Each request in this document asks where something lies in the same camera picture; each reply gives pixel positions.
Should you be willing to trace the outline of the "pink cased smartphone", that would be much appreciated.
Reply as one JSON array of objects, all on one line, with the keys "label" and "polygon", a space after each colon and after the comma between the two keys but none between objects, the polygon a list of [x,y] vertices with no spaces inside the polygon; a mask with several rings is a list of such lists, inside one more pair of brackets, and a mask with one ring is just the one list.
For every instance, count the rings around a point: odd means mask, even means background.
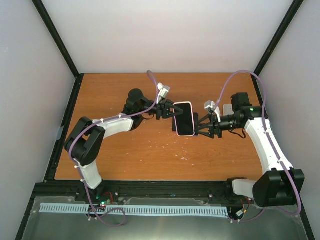
[{"label": "pink cased smartphone", "polygon": [[190,101],[177,103],[183,107],[183,114],[175,117],[176,133],[179,137],[192,137],[195,134],[192,103]]}]

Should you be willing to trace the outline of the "black smartphone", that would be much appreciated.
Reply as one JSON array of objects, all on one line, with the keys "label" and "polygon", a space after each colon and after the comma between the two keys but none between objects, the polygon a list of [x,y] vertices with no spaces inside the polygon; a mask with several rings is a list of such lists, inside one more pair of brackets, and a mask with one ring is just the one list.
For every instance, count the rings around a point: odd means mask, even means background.
[{"label": "black smartphone", "polygon": [[172,128],[171,129],[172,129],[173,132],[177,131],[176,118],[175,117],[172,118]]}]

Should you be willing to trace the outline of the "white phone case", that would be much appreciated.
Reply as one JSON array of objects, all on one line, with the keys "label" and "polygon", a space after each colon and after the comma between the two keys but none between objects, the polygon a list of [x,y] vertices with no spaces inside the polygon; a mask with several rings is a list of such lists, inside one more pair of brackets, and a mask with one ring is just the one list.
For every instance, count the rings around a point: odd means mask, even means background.
[{"label": "white phone case", "polygon": [[233,115],[234,111],[233,111],[233,107],[231,104],[224,104],[223,105],[223,115],[224,116],[228,116],[228,115]]}]

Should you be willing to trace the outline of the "blue smartphone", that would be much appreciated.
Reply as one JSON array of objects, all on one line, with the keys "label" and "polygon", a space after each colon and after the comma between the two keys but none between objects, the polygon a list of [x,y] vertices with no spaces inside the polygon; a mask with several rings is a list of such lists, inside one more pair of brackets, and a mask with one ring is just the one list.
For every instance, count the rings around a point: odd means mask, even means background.
[{"label": "blue smartphone", "polygon": [[199,135],[198,130],[198,121],[199,121],[199,114],[197,112],[193,113],[193,120],[194,120],[194,137],[197,137]]}]

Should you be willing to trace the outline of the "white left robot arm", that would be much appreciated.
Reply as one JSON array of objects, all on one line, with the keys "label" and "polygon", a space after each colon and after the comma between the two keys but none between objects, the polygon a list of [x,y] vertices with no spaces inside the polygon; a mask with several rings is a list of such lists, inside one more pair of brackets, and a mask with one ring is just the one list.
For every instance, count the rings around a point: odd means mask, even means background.
[{"label": "white left robot arm", "polygon": [[157,93],[156,100],[147,99],[143,92],[132,89],[128,93],[123,111],[116,116],[91,120],[82,117],[64,144],[64,149],[75,162],[81,181],[87,186],[86,195],[92,201],[103,198],[102,177],[97,167],[97,157],[103,140],[113,135],[135,130],[143,122],[143,114],[156,116],[157,120],[180,116],[185,111]]}]

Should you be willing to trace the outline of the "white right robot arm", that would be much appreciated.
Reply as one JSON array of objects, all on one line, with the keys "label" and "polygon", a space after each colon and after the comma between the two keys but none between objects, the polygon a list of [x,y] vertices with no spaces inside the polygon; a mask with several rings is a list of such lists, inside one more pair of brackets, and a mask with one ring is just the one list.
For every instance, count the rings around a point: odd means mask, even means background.
[{"label": "white right robot arm", "polygon": [[195,124],[197,134],[213,139],[221,138],[224,131],[242,129],[250,137],[261,163],[263,175],[257,181],[228,179],[230,193],[250,198],[261,208],[301,207],[304,173],[285,157],[262,106],[253,106],[248,94],[239,92],[231,96],[232,114],[222,116],[217,103],[210,100],[204,108],[208,114]]}]

